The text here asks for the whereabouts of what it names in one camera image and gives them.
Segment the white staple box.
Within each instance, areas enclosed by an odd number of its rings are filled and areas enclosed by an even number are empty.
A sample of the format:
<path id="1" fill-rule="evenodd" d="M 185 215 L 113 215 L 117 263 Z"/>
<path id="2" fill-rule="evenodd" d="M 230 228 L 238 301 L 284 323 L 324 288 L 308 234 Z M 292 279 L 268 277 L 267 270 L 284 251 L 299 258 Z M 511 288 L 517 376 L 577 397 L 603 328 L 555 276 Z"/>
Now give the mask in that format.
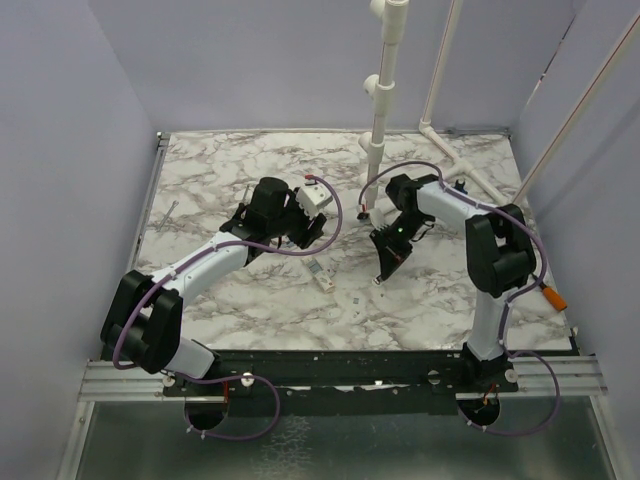
<path id="1" fill-rule="evenodd" d="M 310 258 L 308 261 L 304 263 L 305 267 L 314 278 L 318 286 L 325 292 L 331 293 L 335 289 L 335 284 L 332 279 L 328 275 L 327 271 L 323 268 L 323 266 L 315 259 Z"/>

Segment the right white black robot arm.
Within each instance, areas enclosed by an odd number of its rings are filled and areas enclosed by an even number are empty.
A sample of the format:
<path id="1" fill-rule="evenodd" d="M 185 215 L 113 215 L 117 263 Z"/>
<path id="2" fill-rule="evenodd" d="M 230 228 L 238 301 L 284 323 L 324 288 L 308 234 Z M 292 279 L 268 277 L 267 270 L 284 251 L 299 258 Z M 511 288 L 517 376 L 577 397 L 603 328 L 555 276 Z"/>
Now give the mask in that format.
<path id="1" fill-rule="evenodd" d="M 433 174 L 418 179 L 395 176 L 385 192 L 399 216 L 370 234 L 380 266 L 376 283 L 387 281 L 410 256 L 423 224 L 440 220 L 464 235 L 467 273 L 477 296 L 471 334 L 464 344 L 472 359 L 460 365 L 459 378 L 467 389 L 481 391 L 496 376 L 490 361 L 505 355 L 508 304 L 537 266 L 522 211 L 514 204 L 479 202 Z"/>

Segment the small silver wrench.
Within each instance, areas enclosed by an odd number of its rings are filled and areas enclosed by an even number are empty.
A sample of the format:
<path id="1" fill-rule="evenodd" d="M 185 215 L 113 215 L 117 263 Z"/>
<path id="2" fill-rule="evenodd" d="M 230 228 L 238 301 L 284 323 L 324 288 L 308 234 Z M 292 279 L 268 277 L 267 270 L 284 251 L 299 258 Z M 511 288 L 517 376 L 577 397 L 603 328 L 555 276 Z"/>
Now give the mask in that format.
<path id="1" fill-rule="evenodd" d="M 169 209 L 167 210 L 167 212 L 163 215 L 162 219 L 160 220 L 160 222 L 158 223 L 158 225 L 156 226 L 156 231 L 160 232 L 163 227 L 165 226 L 166 222 L 169 220 L 169 218 L 171 217 L 173 211 L 176 209 L 176 207 L 179 205 L 179 201 L 178 200 L 174 200 L 172 201 Z"/>

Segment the white PVC pipe frame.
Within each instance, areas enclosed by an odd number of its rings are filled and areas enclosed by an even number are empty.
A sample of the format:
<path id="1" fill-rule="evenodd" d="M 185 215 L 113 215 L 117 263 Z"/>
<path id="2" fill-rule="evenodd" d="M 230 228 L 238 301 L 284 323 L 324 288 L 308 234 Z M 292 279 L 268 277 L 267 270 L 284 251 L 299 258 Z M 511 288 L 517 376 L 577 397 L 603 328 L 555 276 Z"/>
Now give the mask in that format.
<path id="1" fill-rule="evenodd" d="M 639 37 L 636 1 L 447 1 L 432 55 L 419 132 L 498 202 L 521 201 Z M 527 161 L 513 194 L 443 138 L 509 135 Z"/>

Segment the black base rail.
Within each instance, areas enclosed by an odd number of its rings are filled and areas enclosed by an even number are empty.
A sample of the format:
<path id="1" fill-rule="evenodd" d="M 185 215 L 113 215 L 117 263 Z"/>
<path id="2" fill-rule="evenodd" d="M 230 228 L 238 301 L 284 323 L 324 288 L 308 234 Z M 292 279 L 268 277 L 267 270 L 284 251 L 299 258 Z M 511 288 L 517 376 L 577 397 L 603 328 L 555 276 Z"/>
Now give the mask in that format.
<path id="1" fill-rule="evenodd" d="M 211 370 L 201 380 L 173 374 L 180 386 L 203 385 L 207 393 L 220 388 L 220 403 L 184 402 L 187 413 L 197 421 L 209 422 L 224 414 L 233 417 L 351 416 L 426 413 L 454 415 L 465 403 L 499 409 L 498 397 L 458 400 L 453 394 L 428 393 L 419 385 L 442 380 L 462 389 L 476 390 L 502 381 L 513 367 L 506 356 L 478 362 L 462 351 L 315 352 L 222 350 L 215 354 Z M 284 395 L 284 385 L 309 382 L 318 385 L 344 381 L 381 379 L 407 382 L 407 393 L 385 392 L 311 393 Z"/>

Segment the aluminium extrusion rail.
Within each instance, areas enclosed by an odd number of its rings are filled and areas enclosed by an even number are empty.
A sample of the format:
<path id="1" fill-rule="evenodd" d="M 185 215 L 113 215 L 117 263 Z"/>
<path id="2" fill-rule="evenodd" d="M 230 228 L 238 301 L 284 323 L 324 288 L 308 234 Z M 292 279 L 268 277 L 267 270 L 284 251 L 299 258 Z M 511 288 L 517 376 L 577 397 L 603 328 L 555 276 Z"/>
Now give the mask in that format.
<path id="1" fill-rule="evenodd" d="M 464 387 L 459 389 L 451 383 L 426 381 L 419 386 L 428 393 L 453 394 L 458 400 L 482 399 L 484 397 L 593 397 L 608 393 L 604 375 L 598 360 L 587 357 L 550 357 L 548 366 L 531 358 L 518 358 L 513 362 L 511 371 L 502 381 L 495 381 L 487 387 L 476 390 Z M 407 382 L 390 382 L 381 379 L 365 382 L 323 381 L 318 385 L 306 382 L 301 385 L 284 385 L 280 388 L 284 395 L 311 393 L 364 393 L 385 392 L 399 395 L 407 393 Z M 193 387 L 180 386 L 167 375 L 147 374 L 138 370 L 118 373 L 110 364 L 103 361 L 87 364 L 78 395 L 80 402 L 151 402 L 180 401 L 197 403 L 220 403 L 224 395 L 220 388 L 207 393 L 203 385 Z"/>

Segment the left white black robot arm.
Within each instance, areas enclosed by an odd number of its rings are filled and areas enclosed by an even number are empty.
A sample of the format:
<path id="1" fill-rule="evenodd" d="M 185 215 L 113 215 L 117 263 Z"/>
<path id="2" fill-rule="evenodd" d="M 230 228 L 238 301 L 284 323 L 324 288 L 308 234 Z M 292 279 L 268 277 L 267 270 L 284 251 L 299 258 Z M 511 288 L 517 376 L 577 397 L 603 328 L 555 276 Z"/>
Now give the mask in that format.
<path id="1" fill-rule="evenodd" d="M 186 306 L 226 275 L 261 254 L 280 253 L 272 241 L 288 239 L 294 256 L 314 255 L 323 234 L 323 209 L 338 201 L 323 180 L 309 176 L 290 188 L 278 178 L 263 177 L 250 197 L 203 246 L 152 274 L 132 270 L 117 287 L 100 333 L 115 368 L 141 368 L 186 376 L 195 392 L 206 395 L 220 385 L 215 354 L 182 334 Z"/>

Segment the blue handled pliers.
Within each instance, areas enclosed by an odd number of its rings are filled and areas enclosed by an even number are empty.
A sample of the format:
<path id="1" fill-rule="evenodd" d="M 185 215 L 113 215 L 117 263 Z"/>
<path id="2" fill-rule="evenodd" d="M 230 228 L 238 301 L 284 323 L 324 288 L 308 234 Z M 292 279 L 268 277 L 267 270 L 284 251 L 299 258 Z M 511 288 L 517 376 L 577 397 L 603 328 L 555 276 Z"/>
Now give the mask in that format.
<path id="1" fill-rule="evenodd" d="M 464 195 L 468 194 L 468 190 L 466 188 L 466 181 L 461 179 L 456 179 L 454 183 L 454 189 Z"/>

